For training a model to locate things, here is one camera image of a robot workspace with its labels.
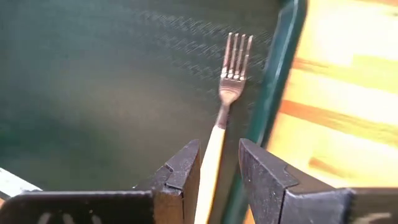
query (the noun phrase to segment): wooden floor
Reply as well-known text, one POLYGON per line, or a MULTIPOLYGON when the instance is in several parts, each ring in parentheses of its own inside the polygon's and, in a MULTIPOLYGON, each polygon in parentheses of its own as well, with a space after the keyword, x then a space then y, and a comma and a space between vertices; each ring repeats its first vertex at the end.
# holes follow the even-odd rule
POLYGON ((334 187, 398 186, 398 1, 309 0, 267 149, 334 187))

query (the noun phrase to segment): metal neck of fork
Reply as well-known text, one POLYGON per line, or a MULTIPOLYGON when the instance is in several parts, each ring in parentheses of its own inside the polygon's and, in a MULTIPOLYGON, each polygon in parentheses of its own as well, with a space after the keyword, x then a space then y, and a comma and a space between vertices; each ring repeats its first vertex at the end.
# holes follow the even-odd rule
POLYGON ((221 129, 226 129, 226 123, 228 120, 229 105, 221 104, 220 111, 218 112, 216 126, 221 129))

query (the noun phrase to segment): metal fork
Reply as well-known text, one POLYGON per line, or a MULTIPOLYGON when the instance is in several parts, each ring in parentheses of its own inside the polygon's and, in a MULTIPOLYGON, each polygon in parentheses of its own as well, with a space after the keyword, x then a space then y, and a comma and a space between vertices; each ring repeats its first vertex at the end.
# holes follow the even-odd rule
POLYGON ((195 224, 208 223, 216 190, 218 170, 220 168, 229 107, 231 103, 240 97, 246 82, 246 69, 253 36, 249 36, 246 41, 246 34, 243 34, 240 41, 238 39, 239 34, 228 34, 219 89, 221 107, 200 167, 200 184, 195 224))

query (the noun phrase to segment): green surface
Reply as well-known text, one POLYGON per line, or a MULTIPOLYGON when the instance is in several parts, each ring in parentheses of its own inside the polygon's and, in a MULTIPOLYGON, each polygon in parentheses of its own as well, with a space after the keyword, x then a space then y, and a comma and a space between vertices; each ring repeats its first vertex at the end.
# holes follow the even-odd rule
MULTIPOLYGON (((278 26, 271 45, 269 60, 264 70, 262 90, 254 110, 247 138, 265 147, 275 116, 279 109, 283 90, 307 12, 307 0, 282 1, 278 26)), ((239 170, 234 175, 223 223, 242 223, 248 208, 239 170)))
POLYGON ((44 190, 135 185, 191 139, 205 148, 226 36, 252 34, 211 216, 219 223, 279 9, 276 0, 0 1, 0 167, 44 190))

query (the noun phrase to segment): white handle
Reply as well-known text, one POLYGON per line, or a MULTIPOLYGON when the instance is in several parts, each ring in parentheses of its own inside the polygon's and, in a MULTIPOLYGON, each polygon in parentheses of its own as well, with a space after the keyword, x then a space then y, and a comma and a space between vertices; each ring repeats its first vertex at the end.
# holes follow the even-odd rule
POLYGON ((225 129, 214 126, 200 167, 200 183, 195 224, 208 223, 217 185, 224 135, 225 129))

